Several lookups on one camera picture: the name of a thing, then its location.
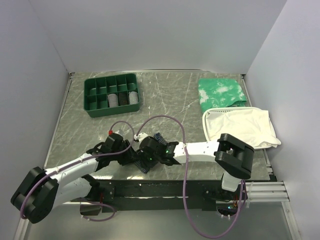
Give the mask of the navy striped underwear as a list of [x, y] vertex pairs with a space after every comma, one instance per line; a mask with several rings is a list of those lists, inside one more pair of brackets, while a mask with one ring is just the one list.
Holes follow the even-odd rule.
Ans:
[[[153, 135], [153, 138], [163, 144], [167, 145], [168, 142], [163, 138], [163, 136], [157, 132]], [[137, 159], [133, 162], [133, 164], [144, 174], [148, 173], [158, 162], [152, 159], [147, 153], [138, 149], [136, 151]]]

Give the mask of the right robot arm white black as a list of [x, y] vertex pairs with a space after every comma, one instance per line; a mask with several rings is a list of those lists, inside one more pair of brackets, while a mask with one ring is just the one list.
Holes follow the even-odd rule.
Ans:
[[139, 150], [144, 154], [143, 162], [158, 162], [167, 166], [183, 165], [187, 162], [217, 163], [224, 169], [219, 186], [219, 194], [224, 199], [231, 199], [237, 192], [242, 180], [252, 175], [255, 149], [240, 139], [221, 134], [217, 141], [195, 143], [162, 143], [146, 133], [134, 136], [139, 143]]

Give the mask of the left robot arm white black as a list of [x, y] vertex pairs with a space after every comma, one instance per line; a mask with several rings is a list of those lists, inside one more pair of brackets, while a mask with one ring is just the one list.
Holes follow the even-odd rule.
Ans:
[[76, 199], [101, 204], [113, 196], [111, 187], [103, 187], [91, 174], [117, 161], [125, 166], [139, 160], [128, 140], [100, 142], [83, 155], [63, 165], [31, 169], [11, 197], [24, 220], [35, 224], [55, 207]]

